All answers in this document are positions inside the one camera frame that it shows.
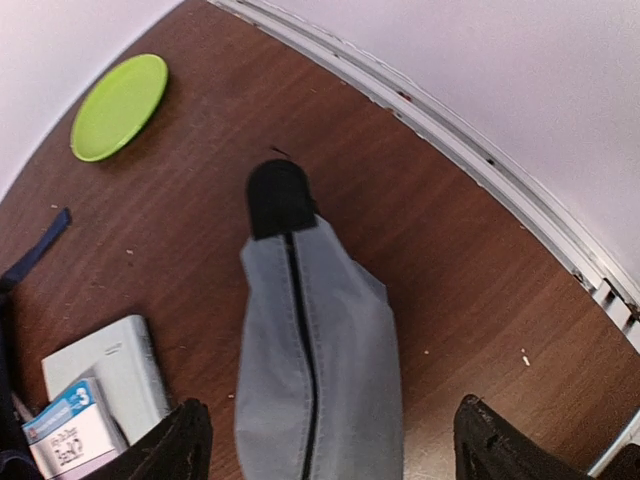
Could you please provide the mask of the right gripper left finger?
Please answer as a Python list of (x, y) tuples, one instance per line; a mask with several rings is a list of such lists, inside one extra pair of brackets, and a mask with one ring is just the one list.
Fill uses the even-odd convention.
[(213, 443), (208, 407), (189, 398), (97, 470), (99, 479), (206, 479)]

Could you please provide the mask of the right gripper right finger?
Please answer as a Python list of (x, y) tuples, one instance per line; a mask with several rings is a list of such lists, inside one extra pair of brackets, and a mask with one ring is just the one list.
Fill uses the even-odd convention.
[(540, 448), (473, 394), (455, 413), (454, 451), (458, 480), (589, 477)]

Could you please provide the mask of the navy blue backpack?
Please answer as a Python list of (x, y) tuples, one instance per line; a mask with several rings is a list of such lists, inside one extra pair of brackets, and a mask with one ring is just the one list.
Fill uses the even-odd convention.
[(39, 240), (12, 266), (1, 272), (1, 477), (40, 479), (42, 474), (30, 452), (14, 394), (21, 387), (19, 359), (18, 291), (59, 237), (71, 225), (68, 208), (57, 213)]

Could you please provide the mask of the dog picture book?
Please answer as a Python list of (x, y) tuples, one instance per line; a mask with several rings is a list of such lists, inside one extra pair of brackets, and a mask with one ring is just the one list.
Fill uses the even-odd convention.
[(70, 384), (22, 430), (45, 479), (82, 479), (128, 449), (93, 376)]

